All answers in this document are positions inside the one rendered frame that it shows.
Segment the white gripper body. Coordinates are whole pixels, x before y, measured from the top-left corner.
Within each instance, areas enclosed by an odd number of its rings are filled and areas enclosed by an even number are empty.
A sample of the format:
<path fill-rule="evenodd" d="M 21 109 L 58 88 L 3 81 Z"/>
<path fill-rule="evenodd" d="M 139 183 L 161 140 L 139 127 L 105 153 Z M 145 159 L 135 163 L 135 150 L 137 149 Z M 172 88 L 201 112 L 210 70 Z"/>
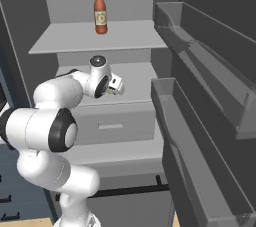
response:
<path fill-rule="evenodd" d="M 108 90 L 112 90 L 113 95 L 122 95 L 124 93 L 125 87 L 122 81 L 117 81 L 114 79 L 109 83 Z"/>

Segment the deep grey door bin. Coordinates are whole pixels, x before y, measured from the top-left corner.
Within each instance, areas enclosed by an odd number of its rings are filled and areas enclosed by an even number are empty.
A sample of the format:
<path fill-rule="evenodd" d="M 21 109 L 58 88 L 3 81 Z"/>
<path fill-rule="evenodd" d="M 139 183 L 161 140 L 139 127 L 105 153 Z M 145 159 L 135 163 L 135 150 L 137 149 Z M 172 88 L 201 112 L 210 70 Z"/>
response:
<path fill-rule="evenodd" d="M 180 227 L 256 227 L 256 209 L 176 79 L 152 80 L 151 98 Z"/>

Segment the brown sauce bottle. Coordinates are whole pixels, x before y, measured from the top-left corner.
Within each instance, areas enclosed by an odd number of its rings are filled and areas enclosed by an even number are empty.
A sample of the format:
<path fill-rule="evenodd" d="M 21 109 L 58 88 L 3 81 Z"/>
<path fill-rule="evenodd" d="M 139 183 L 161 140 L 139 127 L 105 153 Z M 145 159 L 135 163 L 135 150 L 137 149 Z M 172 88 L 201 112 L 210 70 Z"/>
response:
<path fill-rule="evenodd" d="M 94 1 L 94 21 L 97 34 L 106 34 L 107 27 L 107 10 L 104 0 Z"/>

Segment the wide grey fridge shelf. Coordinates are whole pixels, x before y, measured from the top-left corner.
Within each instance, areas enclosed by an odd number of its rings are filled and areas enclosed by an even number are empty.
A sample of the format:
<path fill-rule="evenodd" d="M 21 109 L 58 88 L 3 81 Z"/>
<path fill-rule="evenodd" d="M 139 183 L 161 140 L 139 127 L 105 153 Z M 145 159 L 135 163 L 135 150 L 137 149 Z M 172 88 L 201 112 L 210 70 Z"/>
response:
<path fill-rule="evenodd" d="M 94 24 L 51 24 L 29 50 L 30 54 L 75 53 L 128 49 L 166 48 L 152 20 L 108 23 L 108 32 L 99 35 Z"/>

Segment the dark grey fridge door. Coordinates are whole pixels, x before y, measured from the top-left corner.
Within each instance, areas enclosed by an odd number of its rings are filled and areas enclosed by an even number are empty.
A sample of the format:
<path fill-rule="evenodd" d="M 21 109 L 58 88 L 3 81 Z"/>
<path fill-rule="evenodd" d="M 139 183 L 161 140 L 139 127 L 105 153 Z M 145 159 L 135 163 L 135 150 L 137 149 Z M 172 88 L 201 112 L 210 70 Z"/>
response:
<path fill-rule="evenodd" d="M 151 95 L 181 227 L 256 227 L 256 0 L 153 0 Z"/>

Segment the grey fridge drawer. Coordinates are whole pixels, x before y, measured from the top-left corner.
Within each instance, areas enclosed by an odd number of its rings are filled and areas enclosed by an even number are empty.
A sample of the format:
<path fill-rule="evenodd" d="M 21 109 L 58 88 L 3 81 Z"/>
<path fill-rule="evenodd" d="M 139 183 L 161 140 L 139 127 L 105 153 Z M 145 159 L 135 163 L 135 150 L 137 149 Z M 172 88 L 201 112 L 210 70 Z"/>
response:
<path fill-rule="evenodd" d="M 78 125 L 76 145 L 152 140 L 155 109 L 152 102 L 82 106 L 71 110 Z M 98 124 L 123 123 L 123 129 L 99 130 Z"/>

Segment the blue cupboard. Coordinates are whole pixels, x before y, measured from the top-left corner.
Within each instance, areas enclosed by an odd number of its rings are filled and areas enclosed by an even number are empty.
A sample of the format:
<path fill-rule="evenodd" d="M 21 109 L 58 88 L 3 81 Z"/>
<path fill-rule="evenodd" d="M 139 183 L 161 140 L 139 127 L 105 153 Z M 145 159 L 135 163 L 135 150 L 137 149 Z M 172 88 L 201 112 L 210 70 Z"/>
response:
<path fill-rule="evenodd" d="M 57 219 L 50 194 L 21 177 L 17 170 L 19 153 L 12 146 L 0 142 L 0 199 L 11 195 L 11 202 L 0 203 L 0 218 L 4 213 L 16 215 L 20 219 L 50 218 Z"/>

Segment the long grey door bin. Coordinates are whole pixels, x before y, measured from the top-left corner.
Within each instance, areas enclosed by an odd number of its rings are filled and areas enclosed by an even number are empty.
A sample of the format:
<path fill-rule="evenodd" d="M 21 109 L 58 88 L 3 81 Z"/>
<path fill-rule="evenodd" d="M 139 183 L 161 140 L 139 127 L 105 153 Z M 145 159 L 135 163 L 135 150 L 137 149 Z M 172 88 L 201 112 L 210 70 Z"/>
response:
<path fill-rule="evenodd" d="M 154 27 L 231 125 L 236 139 L 256 138 L 256 88 L 211 47 L 181 26 L 183 4 L 155 5 Z"/>

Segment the grey fridge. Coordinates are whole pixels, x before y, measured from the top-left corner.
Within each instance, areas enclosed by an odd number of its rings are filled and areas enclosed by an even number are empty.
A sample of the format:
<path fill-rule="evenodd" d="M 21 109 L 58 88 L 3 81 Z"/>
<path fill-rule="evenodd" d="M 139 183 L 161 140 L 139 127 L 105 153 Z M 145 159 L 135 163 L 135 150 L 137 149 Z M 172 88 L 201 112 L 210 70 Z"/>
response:
<path fill-rule="evenodd" d="M 72 69 L 89 71 L 89 60 L 103 55 L 111 64 L 149 62 L 167 48 L 30 54 L 51 24 L 94 21 L 95 0 L 0 0 L 0 84 L 10 105 L 29 107 L 40 83 Z M 104 0 L 109 22 L 153 20 L 153 0 Z M 72 164 L 101 176 L 100 190 L 154 185 L 162 167 L 163 138 L 155 117 L 152 140 L 74 145 L 64 153 Z"/>

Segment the grey freezer drawer front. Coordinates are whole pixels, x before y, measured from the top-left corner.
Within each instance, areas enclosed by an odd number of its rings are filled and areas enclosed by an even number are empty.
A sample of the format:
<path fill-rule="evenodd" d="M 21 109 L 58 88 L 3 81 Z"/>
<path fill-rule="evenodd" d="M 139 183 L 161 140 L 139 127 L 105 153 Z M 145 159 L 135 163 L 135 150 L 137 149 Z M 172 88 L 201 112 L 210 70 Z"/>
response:
<path fill-rule="evenodd" d="M 169 191 L 89 198 L 102 227 L 170 227 Z"/>

